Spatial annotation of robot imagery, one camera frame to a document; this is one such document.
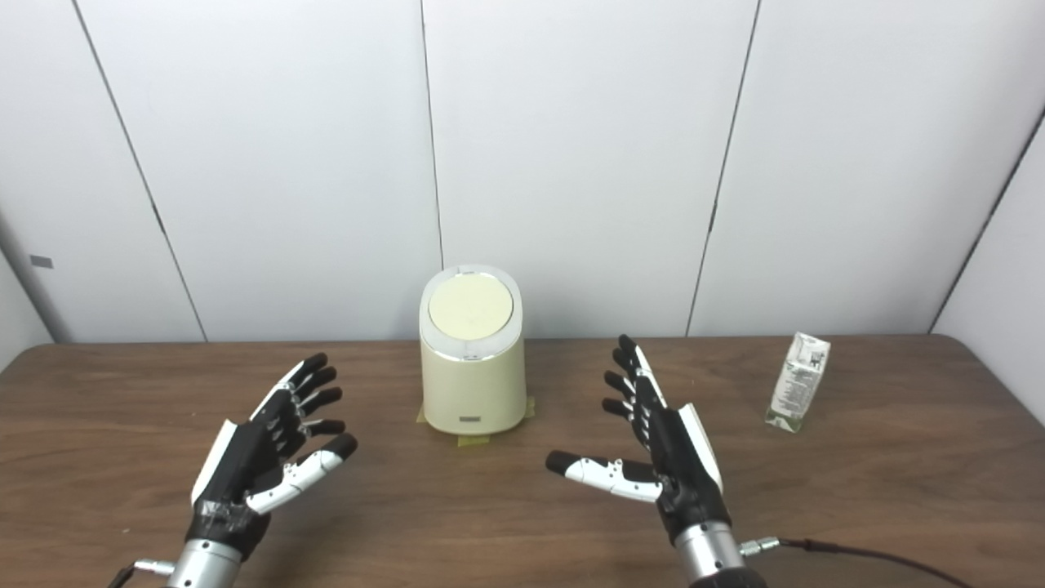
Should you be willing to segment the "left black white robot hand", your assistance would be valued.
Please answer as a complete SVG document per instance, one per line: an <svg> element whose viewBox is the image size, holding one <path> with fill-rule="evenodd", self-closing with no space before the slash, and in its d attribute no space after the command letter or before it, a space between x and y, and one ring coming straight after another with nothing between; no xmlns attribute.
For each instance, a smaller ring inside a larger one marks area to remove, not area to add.
<svg viewBox="0 0 1045 588"><path fill-rule="evenodd" d="M269 390L242 421L224 421L190 494L193 521L187 542L209 542L250 558L264 539L272 513L342 466L358 441L340 420L310 420L339 402L330 386L336 369L314 354Z"/></svg>

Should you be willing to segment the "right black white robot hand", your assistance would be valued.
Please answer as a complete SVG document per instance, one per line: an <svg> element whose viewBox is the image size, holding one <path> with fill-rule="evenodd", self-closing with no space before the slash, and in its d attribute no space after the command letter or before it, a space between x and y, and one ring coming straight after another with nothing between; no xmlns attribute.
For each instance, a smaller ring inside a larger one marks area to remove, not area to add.
<svg viewBox="0 0 1045 588"><path fill-rule="evenodd" d="M627 421L650 461L583 457L555 450L545 457L545 469L619 497L656 505L671 543L691 528L732 525L719 465L694 406L669 406L651 364L631 337L617 338L612 358L620 371L605 372L604 381L620 397L604 399L602 409Z"/></svg>

